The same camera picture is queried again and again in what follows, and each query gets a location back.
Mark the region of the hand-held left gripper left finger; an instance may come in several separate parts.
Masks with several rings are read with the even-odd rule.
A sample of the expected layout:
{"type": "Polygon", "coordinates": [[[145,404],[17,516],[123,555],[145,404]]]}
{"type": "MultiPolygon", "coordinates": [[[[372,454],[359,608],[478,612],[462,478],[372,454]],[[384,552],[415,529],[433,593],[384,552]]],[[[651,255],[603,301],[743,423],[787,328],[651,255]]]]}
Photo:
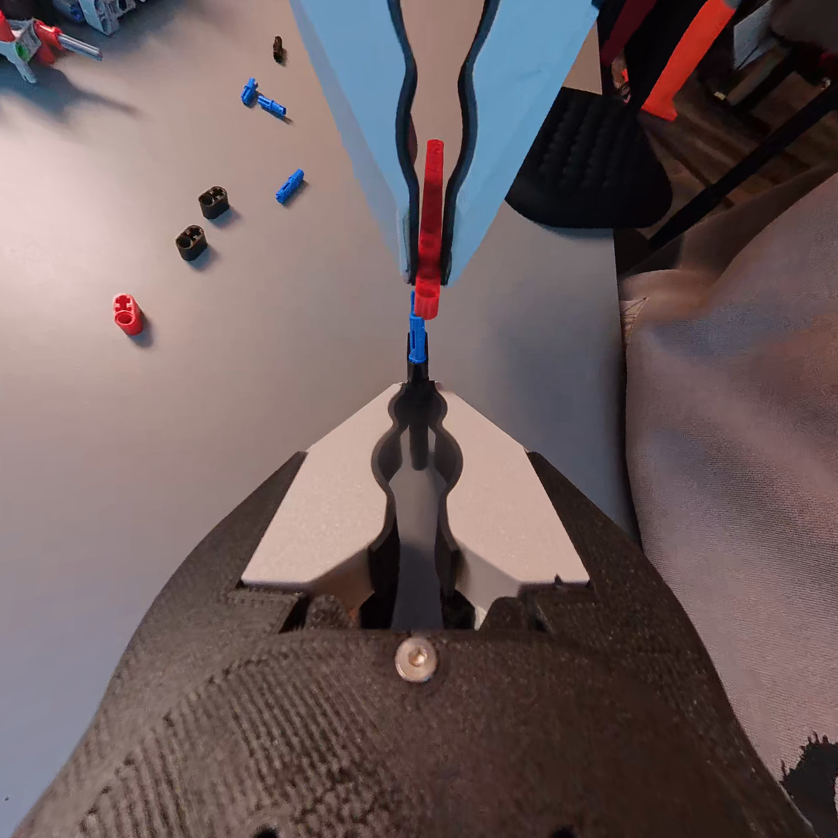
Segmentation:
{"type": "Polygon", "coordinates": [[[246,587],[328,595],[356,609],[374,591],[369,548],[387,499],[373,453],[392,429],[392,384],[311,445],[242,572],[246,587]]]}

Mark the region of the small red lego connector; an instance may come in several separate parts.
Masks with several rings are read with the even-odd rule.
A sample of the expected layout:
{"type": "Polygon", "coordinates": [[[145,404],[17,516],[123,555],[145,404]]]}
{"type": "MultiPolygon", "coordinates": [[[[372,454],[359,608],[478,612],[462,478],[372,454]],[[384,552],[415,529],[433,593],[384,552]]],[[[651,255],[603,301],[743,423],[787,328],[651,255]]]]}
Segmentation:
{"type": "Polygon", "coordinates": [[[112,301],[113,320],[117,327],[129,337],[137,337],[144,330],[144,319],[137,300],[127,293],[121,293],[112,301]]]}

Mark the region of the red plastic chair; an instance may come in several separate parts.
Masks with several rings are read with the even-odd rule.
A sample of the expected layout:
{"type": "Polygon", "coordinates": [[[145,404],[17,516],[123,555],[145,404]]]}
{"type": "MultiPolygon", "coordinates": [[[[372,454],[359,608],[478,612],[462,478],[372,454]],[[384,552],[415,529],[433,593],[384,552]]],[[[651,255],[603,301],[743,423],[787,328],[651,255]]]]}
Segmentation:
{"type": "Polygon", "coordinates": [[[676,119],[675,95],[730,22],[739,5],[740,1],[702,2],[644,101],[642,110],[667,121],[676,119]]]}

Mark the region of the partly built lego car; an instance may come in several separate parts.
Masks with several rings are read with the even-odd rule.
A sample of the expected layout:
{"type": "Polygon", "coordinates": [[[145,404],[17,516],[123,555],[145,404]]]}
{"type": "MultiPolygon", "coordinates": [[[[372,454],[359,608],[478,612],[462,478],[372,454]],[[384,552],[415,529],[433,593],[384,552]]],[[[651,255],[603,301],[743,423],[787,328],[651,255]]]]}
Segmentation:
{"type": "Polygon", "coordinates": [[[38,79],[36,63],[53,65],[62,55],[102,60],[99,47],[68,34],[60,23],[84,24],[112,36],[135,1],[2,1],[1,55],[29,84],[38,79]]]}

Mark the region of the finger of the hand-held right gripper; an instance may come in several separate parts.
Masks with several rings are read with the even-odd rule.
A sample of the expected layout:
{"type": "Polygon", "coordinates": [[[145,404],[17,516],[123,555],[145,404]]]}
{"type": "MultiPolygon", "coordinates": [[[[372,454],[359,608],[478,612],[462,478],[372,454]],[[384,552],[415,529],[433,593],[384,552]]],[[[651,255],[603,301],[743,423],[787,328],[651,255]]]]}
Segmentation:
{"type": "Polygon", "coordinates": [[[597,21],[597,1],[486,1],[457,79],[463,136],[446,184],[443,285],[486,236],[597,21]]]}
{"type": "Polygon", "coordinates": [[[418,266],[417,69],[396,1],[291,1],[355,177],[406,283],[418,266]]]}

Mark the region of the black lego frame block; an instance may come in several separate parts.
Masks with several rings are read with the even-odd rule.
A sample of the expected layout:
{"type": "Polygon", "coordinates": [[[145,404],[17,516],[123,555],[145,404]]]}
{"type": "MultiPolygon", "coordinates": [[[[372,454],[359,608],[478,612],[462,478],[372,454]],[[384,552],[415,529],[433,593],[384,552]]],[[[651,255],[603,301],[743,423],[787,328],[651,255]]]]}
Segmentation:
{"type": "Polygon", "coordinates": [[[436,387],[428,374],[426,335],[419,338],[420,350],[414,349],[416,334],[408,333],[407,376],[402,397],[412,468],[422,471],[428,461],[428,435],[436,398],[436,387]]]}

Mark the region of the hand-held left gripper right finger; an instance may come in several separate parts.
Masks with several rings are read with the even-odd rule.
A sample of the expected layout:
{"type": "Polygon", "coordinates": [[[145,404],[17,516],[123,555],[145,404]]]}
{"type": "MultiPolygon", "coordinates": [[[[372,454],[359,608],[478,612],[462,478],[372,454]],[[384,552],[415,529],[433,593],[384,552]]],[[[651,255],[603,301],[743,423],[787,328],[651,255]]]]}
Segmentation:
{"type": "Polygon", "coordinates": [[[444,491],[435,566],[444,626],[476,629],[499,599],[587,586],[529,452],[460,396],[436,391],[434,467],[444,491]]]}

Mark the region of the long red lego beam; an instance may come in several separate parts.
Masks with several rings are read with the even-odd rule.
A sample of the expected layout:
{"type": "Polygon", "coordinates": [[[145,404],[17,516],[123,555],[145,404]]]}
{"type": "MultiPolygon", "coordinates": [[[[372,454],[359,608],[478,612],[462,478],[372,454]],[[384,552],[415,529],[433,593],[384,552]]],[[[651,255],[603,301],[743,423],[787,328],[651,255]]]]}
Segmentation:
{"type": "Polygon", "coordinates": [[[415,282],[416,309],[424,320],[437,316],[442,287],[443,164],[443,141],[428,140],[415,282]]]}

